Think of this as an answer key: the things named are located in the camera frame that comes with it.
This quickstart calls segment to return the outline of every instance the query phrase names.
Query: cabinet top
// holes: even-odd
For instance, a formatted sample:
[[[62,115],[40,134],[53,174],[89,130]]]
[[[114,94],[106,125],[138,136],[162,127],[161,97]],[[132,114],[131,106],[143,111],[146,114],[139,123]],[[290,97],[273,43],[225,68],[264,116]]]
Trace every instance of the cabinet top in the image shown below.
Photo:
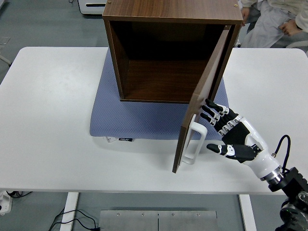
[[[237,0],[108,0],[104,20],[241,24]]]

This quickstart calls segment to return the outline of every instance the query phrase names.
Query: gray floor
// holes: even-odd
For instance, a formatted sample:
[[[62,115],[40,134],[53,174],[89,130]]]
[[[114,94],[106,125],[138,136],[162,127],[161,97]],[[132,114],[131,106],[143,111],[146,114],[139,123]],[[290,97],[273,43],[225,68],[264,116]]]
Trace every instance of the gray floor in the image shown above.
[[[77,0],[73,4],[67,0],[8,0],[0,10],[0,37],[11,37],[7,44],[0,44],[1,55],[11,61],[27,46],[108,46],[102,18],[82,15]],[[0,61],[0,82],[8,69]],[[65,206],[66,196],[63,192],[34,192],[14,199],[12,211],[0,217],[0,230],[47,231]],[[279,210],[284,196],[251,199],[258,231],[273,231],[282,224]],[[215,210],[220,231],[244,231],[237,195],[81,193],[77,207],[97,222],[101,209]],[[93,228],[88,220],[82,222]],[[85,229],[75,224],[73,230]]]

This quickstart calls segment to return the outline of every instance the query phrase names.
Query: cabinet door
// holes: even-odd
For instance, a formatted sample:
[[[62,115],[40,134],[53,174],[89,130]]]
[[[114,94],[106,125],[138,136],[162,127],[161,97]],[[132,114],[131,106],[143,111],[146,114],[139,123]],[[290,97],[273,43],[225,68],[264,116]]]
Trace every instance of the cabinet door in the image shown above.
[[[189,125],[194,114],[195,122],[200,119],[201,106],[206,98],[214,99],[223,71],[238,34],[239,26],[226,26],[222,31],[218,43],[206,65],[206,68],[195,88],[184,121],[180,128],[179,141],[176,149],[172,172],[176,173],[181,162],[184,143],[188,134]]]

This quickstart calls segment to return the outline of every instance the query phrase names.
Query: person's hand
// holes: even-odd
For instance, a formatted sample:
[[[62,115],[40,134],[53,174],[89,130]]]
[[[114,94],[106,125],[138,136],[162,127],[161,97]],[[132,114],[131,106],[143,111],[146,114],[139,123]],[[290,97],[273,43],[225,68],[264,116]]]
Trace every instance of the person's hand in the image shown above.
[[[245,26],[247,18],[249,16],[249,7],[243,7],[242,8],[242,16],[243,16],[243,22],[242,22],[242,26]]]
[[[298,29],[295,23],[294,19],[291,19],[289,22],[282,24],[278,27],[285,35],[293,36],[300,32],[302,32],[301,29]]]

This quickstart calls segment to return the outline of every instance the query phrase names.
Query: metal plate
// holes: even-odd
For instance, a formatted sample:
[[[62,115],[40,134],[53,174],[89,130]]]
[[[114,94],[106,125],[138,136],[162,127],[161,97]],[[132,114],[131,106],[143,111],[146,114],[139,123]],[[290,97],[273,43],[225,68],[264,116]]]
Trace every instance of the metal plate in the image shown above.
[[[215,211],[159,211],[159,231],[218,231]]]
[[[102,210],[104,231],[218,231],[215,211]]]
[[[157,211],[102,210],[100,226],[104,231],[157,231]]]

